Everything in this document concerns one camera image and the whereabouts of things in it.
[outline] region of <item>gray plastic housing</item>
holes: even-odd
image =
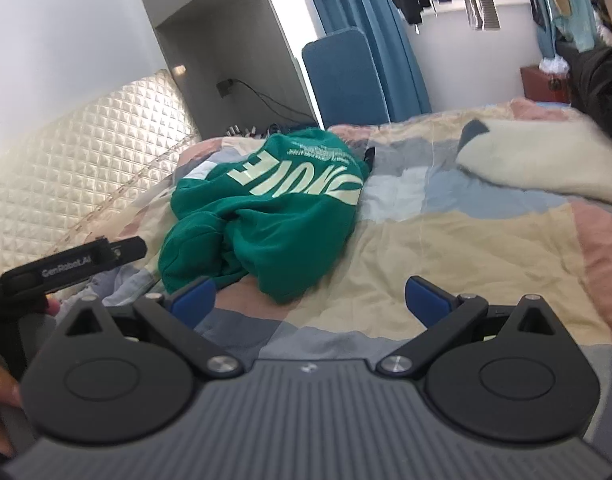
[[[213,381],[173,424],[84,448],[42,438],[6,465],[17,480],[604,480],[581,439],[493,446],[445,425],[406,380],[361,360],[257,361]]]

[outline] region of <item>white fluffy cloth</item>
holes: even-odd
[[[502,186],[576,194],[612,203],[612,140],[591,120],[482,121],[457,164]]]

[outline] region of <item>quilted headboard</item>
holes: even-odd
[[[167,70],[26,136],[0,158],[0,274],[81,243],[199,139]]]

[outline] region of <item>blue curtain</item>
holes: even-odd
[[[368,39],[390,120],[431,111],[419,65],[392,0],[314,0],[327,34],[359,28]]]

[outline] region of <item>pastel bedspread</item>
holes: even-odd
[[[404,284],[413,274],[495,304],[541,294],[598,373],[602,399],[586,438],[612,459],[612,206],[498,187],[465,174],[455,155],[462,127],[475,118],[578,116],[516,100],[406,123],[332,128],[358,155],[376,149],[355,232],[336,267],[304,297],[281,306],[247,276],[220,291],[196,330],[247,365],[256,358],[375,363],[423,330],[404,304]],[[260,146],[251,139],[211,139],[183,153],[176,174],[91,229],[113,238],[142,236],[146,259],[96,276],[80,294],[92,290],[112,305],[151,287],[161,290],[156,266],[163,237],[176,222],[169,206],[176,181],[209,157],[236,160]]]

